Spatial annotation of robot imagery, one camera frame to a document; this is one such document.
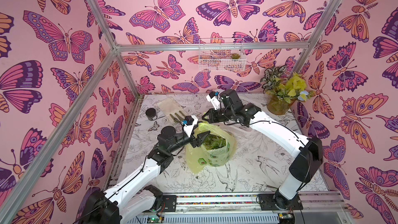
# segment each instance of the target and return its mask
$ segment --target purple butterfly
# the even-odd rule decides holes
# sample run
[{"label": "purple butterfly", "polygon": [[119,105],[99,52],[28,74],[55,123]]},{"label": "purple butterfly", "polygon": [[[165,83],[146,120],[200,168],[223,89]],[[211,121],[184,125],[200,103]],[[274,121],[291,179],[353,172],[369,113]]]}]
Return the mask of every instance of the purple butterfly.
[{"label": "purple butterfly", "polygon": [[184,74],[185,70],[183,70],[182,64],[177,62],[176,57],[173,55],[169,55],[168,58],[168,63],[169,65],[167,65],[166,62],[163,62],[164,67],[158,67],[156,66],[158,69],[164,69],[164,70],[158,70],[158,71],[154,71],[151,72],[151,75],[154,76],[162,76],[163,78],[172,78],[172,79],[178,79],[178,75],[180,75],[181,73]]},{"label": "purple butterfly", "polygon": [[393,169],[385,172],[376,167],[370,167],[369,172],[365,168],[357,168],[357,172],[363,177],[359,178],[363,184],[355,182],[357,189],[362,194],[366,194],[368,204],[380,213],[386,223],[395,224],[394,217],[382,196],[391,207],[396,208],[395,203],[389,198],[389,196],[396,196],[396,190],[381,189],[380,186],[392,187],[397,185],[398,172]]},{"label": "purple butterfly", "polygon": [[181,90],[181,91],[187,91],[191,93],[197,93],[199,92],[199,87],[201,88],[207,88],[210,87],[211,84],[209,82],[210,79],[210,71],[201,71],[197,73],[195,78],[190,82],[182,82],[182,83],[177,83],[176,85],[172,86],[173,89],[175,90]]},{"label": "purple butterfly", "polygon": [[[381,32],[394,40],[398,41],[398,8],[391,13],[391,16],[387,19]],[[380,58],[389,56],[387,63],[395,62],[398,60],[398,42],[387,37],[376,37],[373,40],[373,46],[376,48],[373,58]],[[387,68],[382,76],[389,78],[392,82],[391,85],[398,88],[398,62],[394,63],[391,67]]]},{"label": "purple butterfly", "polygon": [[154,27],[164,33],[168,28],[170,28],[170,23],[167,21],[168,18],[177,21],[185,16],[185,13],[178,5],[179,2],[180,0],[158,0],[159,7],[155,5],[153,10],[145,10],[135,13],[131,17],[130,23],[134,27],[141,26],[145,29]]},{"label": "purple butterfly", "polygon": [[43,78],[43,68],[38,61],[26,61],[18,63],[6,70],[0,77],[0,110],[9,112],[7,100],[23,113],[29,113],[33,103],[41,100],[40,92],[20,89],[23,87],[39,88]]},{"label": "purple butterfly", "polygon": [[244,20],[248,20],[253,14],[260,12],[260,7],[256,5],[247,4],[262,4],[264,0],[229,0],[229,4],[226,2],[207,2],[196,8],[199,15],[207,20],[213,20],[215,26],[222,24],[231,24],[231,13],[232,16],[238,17],[238,11]]},{"label": "purple butterfly", "polygon": [[103,160],[103,155],[100,149],[96,148],[91,160],[91,179],[88,178],[88,186],[96,186],[100,183],[98,178],[105,176],[106,160]]},{"label": "purple butterfly", "polygon": [[108,127],[101,127],[95,132],[94,138],[98,139],[100,144],[105,143],[106,151],[112,147],[112,142],[119,142],[120,140],[120,130],[123,125],[123,116],[117,118],[115,124],[111,129]]},{"label": "purple butterfly", "polygon": [[304,126],[308,129],[308,137],[318,137],[318,138],[327,138],[330,135],[329,130],[317,121],[312,121],[314,117],[311,117],[311,114],[308,114],[307,109],[301,102],[297,102],[297,117],[300,122],[301,128]]},{"label": "purple butterfly", "polygon": [[324,172],[333,179],[334,186],[338,188],[344,199],[349,200],[349,187],[339,164],[346,154],[346,140],[340,135],[330,142],[330,146],[323,146],[324,157],[328,162],[324,163]]},{"label": "purple butterfly", "polygon": [[257,82],[241,82],[238,80],[234,81],[231,78],[223,75],[216,75],[214,80],[216,81],[217,85],[219,85],[217,88],[223,90],[232,89],[236,90],[238,93],[246,93],[248,90],[251,91],[261,87],[261,84]]}]

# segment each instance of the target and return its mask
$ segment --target white wire basket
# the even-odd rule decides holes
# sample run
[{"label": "white wire basket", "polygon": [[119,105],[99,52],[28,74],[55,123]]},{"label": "white wire basket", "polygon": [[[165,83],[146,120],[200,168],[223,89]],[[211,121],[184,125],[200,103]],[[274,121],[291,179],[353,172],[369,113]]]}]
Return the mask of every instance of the white wire basket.
[{"label": "white wire basket", "polygon": [[199,44],[199,71],[230,71],[242,72],[246,65],[246,54],[243,49],[243,43],[232,42],[221,43],[220,38],[201,38]]}]

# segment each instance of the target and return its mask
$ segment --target yellow plastic bag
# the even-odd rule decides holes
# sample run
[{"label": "yellow plastic bag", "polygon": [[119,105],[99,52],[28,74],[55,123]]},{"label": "yellow plastic bag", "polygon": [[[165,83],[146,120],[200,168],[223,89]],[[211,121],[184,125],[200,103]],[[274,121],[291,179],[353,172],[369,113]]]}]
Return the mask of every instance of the yellow plastic bag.
[{"label": "yellow plastic bag", "polygon": [[210,134],[225,138],[226,145],[215,150],[207,150],[204,145],[193,148],[186,146],[186,161],[192,172],[200,172],[206,165],[218,167],[224,165],[234,155],[236,150],[236,139],[220,127],[199,123],[198,128],[194,130],[194,136],[199,133],[210,131]]}]

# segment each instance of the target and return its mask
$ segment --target green plant in bag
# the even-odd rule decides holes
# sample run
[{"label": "green plant in bag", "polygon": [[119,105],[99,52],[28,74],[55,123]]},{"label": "green plant in bag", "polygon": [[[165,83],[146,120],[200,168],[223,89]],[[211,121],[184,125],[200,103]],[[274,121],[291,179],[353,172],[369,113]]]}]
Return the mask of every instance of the green plant in bag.
[{"label": "green plant in bag", "polygon": [[220,149],[226,145],[226,140],[217,135],[209,134],[203,141],[202,145],[204,145],[207,150]]}]

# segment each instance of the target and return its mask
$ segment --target pink wall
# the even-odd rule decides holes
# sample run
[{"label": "pink wall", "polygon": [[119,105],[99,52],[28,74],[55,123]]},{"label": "pink wall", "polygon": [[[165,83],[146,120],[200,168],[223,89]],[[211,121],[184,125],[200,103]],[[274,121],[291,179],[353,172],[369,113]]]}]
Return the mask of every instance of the pink wall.
[{"label": "pink wall", "polygon": [[[2,137],[0,205],[33,158],[37,156],[47,137],[59,122],[59,118],[70,107],[74,99],[73,93],[80,92],[81,88],[75,87],[73,80],[79,79],[82,85],[85,85],[97,70],[101,58],[109,51],[104,38],[99,39],[98,30],[87,27],[88,10],[84,0],[58,0],[59,4],[55,3],[59,5],[58,8],[51,1],[57,2],[57,0],[45,0],[45,3],[44,0],[3,0],[2,2],[0,17],[0,135]],[[67,42],[71,45],[70,53],[68,53]],[[111,93],[113,88],[115,91],[120,89],[117,113],[114,114],[113,111],[109,116],[107,115],[97,87],[94,91],[95,95],[89,99],[82,110],[82,116],[78,120],[79,127],[70,135],[71,143],[65,141],[65,144],[69,146],[62,152],[62,146],[59,147],[31,196],[23,204],[22,211],[26,211],[25,207],[32,208],[31,204],[38,202],[41,210],[46,213],[46,221],[57,224],[62,221],[72,223],[76,220],[78,207],[87,191],[86,186],[89,180],[92,180],[90,168],[94,165],[92,158],[97,148],[103,156],[101,159],[101,155],[97,152],[96,159],[99,161],[97,166],[100,168],[101,160],[102,162],[106,160],[104,172],[110,169],[112,160],[110,155],[117,149],[120,142],[113,143],[112,148],[107,150],[105,145],[95,138],[96,131],[112,125],[119,116],[122,116],[121,132],[123,132],[125,127],[123,109],[131,111],[133,105],[126,102],[126,96],[123,93],[123,88],[128,87],[125,78],[116,66],[113,67],[113,72],[118,72],[119,88],[116,87],[112,74],[107,75],[100,82],[99,87],[105,91],[109,87]],[[68,76],[67,80],[70,79],[72,85],[68,85],[68,81],[65,82],[62,79],[63,75]],[[76,177],[64,181],[64,178],[67,178],[68,169],[79,153],[84,153],[85,158],[84,162],[77,162],[76,165],[77,170],[81,169],[79,175],[82,175],[82,181]],[[97,173],[99,182],[91,183],[95,184],[95,187],[102,187],[105,183],[105,176],[100,176],[101,173]],[[66,201],[66,212],[60,210],[64,210],[63,205],[60,205],[60,208],[54,207],[57,205],[55,201],[57,196],[54,196],[52,190],[58,184],[58,177],[61,182],[65,182],[64,186],[60,183],[58,187],[62,190],[62,197]],[[36,194],[42,190],[49,192]],[[35,215],[29,218],[34,217],[38,218],[36,219],[38,222],[45,218]],[[21,217],[19,221],[29,222],[27,218]]]},{"label": "pink wall", "polygon": [[[398,220],[398,146],[392,132],[397,128],[398,14],[392,2],[343,0],[335,31],[323,36],[332,50],[309,58],[308,89],[320,94],[292,106],[303,133],[322,139],[324,176],[341,191],[358,223]],[[355,13],[351,8],[357,5],[368,9]],[[341,21],[352,30],[338,28]]]}]

